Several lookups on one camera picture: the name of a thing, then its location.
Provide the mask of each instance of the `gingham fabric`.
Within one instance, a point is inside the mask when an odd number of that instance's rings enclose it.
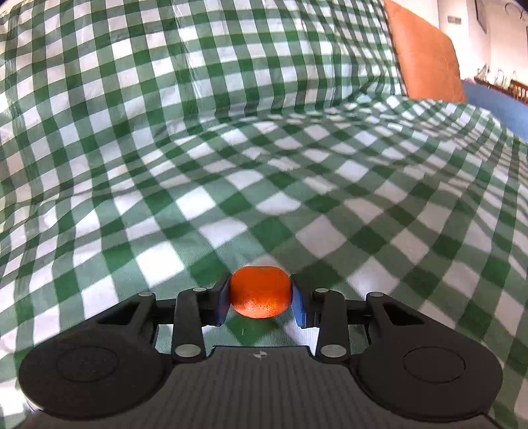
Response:
[[[482,342],[504,368],[492,415],[527,427],[526,145],[404,98],[379,0],[37,0],[0,25],[4,427],[34,344],[246,264]],[[290,312],[204,331],[209,350],[317,336]]]

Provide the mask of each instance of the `circular pad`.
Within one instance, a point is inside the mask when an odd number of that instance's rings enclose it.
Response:
[[[280,268],[244,267],[231,277],[229,298],[243,316],[270,318],[290,306],[291,281]]]
[[[357,372],[370,396],[419,421],[487,413],[502,385],[495,356],[447,328],[413,328],[372,343],[361,355]]]
[[[410,375],[428,383],[448,383],[460,377],[466,368],[459,355],[442,347],[414,349],[403,358],[403,366]]]
[[[131,409],[158,390],[164,375],[150,344],[123,329],[95,325],[35,347],[22,361],[18,379],[38,408],[77,420]]]

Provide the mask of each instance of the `orange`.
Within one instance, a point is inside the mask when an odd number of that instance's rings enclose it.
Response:
[[[290,278],[276,267],[244,267],[231,277],[229,298],[233,308],[243,316],[270,318],[290,306]]]

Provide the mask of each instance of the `metal pin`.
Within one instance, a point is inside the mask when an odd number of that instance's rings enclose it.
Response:
[[[202,349],[196,344],[181,344],[174,352],[181,358],[194,358],[201,353]]]
[[[321,354],[327,358],[340,358],[346,355],[346,349],[339,344],[327,344],[321,347]]]

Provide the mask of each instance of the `blue cushion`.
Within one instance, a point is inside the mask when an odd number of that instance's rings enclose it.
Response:
[[[515,134],[528,140],[528,106],[483,85],[463,82],[467,102],[489,110]]]

